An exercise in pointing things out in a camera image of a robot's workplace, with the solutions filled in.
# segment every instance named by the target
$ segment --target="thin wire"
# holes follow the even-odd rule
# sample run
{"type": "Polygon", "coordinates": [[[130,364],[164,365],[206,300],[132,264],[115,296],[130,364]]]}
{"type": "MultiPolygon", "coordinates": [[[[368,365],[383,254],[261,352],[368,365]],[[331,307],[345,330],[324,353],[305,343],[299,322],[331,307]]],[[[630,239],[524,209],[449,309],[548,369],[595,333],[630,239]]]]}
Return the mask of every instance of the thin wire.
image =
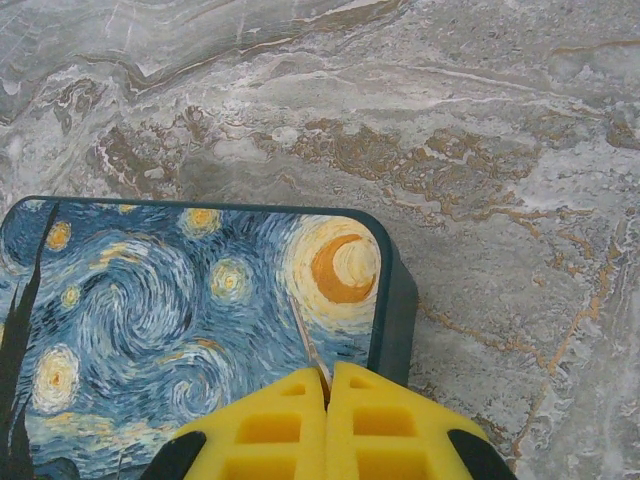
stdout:
{"type": "Polygon", "coordinates": [[[318,354],[318,349],[313,343],[313,340],[311,340],[311,336],[309,335],[307,326],[302,319],[302,315],[300,314],[300,304],[295,299],[295,297],[290,296],[289,298],[291,302],[291,308],[293,309],[293,316],[295,317],[296,324],[298,326],[298,333],[300,334],[300,338],[302,339],[302,343],[304,344],[304,349],[307,352],[307,358],[311,366],[317,368],[320,371],[325,400],[328,403],[329,394],[331,392],[331,373],[329,372],[327,364],[324,363],[324,360],[322,360],[322,357],[320,356],[320,354],[318,354]]]}

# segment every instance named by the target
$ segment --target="black rubber edge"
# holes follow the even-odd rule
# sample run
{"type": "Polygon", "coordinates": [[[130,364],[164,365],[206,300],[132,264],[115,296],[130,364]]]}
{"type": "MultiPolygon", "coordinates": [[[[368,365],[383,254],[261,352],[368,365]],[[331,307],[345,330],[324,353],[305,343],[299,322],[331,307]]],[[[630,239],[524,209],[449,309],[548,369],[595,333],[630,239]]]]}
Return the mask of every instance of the black rubber edge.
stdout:
{"type": "Polygon", "coordinates": [[[418,290],[413,277],[403,265],[398,249],[389,233],[375,217],[366,212],[350,208],[30,195],[18,200],[9,209],[0,228],[3,228],[7,219],[15,214],[15,209],[30,200],[57,201],[61,202],[61,204],[67,202],[140,206],[164,205],[178,208],[213,208],[217,210],[261,211],[352,218],[371,232],[380,249],[380,280],[378,282],[367,368],[399,385],[406,386],[408,383],[415,316],[418,309],[418,290]]]}
{"type": "Polygon", "coordinates": [[[482,438],[464,430],[447,432],[473,480],[518,480],[500,454],[482,438]]]}
{"type": "Polygon", "coordinates": [[[189,432],[165,443],[139,480],[183,480],[207,441],[203,432],[189,432]]]}

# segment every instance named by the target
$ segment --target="black rubber corner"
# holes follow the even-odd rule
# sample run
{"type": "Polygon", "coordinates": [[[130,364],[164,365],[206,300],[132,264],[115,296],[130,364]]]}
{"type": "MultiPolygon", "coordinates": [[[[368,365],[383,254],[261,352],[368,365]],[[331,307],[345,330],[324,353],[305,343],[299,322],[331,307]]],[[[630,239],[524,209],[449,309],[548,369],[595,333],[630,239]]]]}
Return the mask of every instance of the black rubber corner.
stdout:
{"type": "Polygon", "coordinates": [[[165,443],[140,480],[183,480],[206,441],[203,432],[189,432],[165,443]]]}
{"type": "Polygon", "coordinates": [[[448,435],[473,480],[517,480],[500,454],[480,437],[464,430],[450,430],[448,435]]]}

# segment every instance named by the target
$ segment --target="yellow foam block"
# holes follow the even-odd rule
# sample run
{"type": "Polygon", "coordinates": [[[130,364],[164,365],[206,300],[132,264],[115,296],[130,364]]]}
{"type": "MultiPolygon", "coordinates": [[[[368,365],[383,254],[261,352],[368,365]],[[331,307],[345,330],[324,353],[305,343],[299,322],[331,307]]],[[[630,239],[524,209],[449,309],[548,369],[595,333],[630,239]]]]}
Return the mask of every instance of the yellow foam block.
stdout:
{"type": "Polygon", "coordinates": [[[472,480],[447,432],[471,420],[358,365],[337,363],[326,424],[330,480],[472,480]]]}
{"type": "Polygon", "coordinates": [[[176,437],[207,441],[185,480],[473,480],[448,432],[471,420],[365,368],[335,365],[325,412],[315,369],[298,370],[176,437]]]}
{"type": "Polygon", "coordinates": [[[180,429],[207,436],[185,480],[324,480],[325,422],[318,373],[298,370],[180,429]]]}

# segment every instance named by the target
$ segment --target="marble floor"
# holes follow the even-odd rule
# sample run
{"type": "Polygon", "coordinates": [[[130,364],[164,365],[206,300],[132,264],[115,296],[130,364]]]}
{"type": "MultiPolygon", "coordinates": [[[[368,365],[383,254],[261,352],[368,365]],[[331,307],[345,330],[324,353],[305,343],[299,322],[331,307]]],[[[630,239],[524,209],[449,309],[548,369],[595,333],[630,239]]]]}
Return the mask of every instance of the marble floor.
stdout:
{"type": "Polygon", "coordinates": [[[4,0],[0,204],[348,206],[411,387],[521,480],[640,479],[637,0],[4,0]]]}

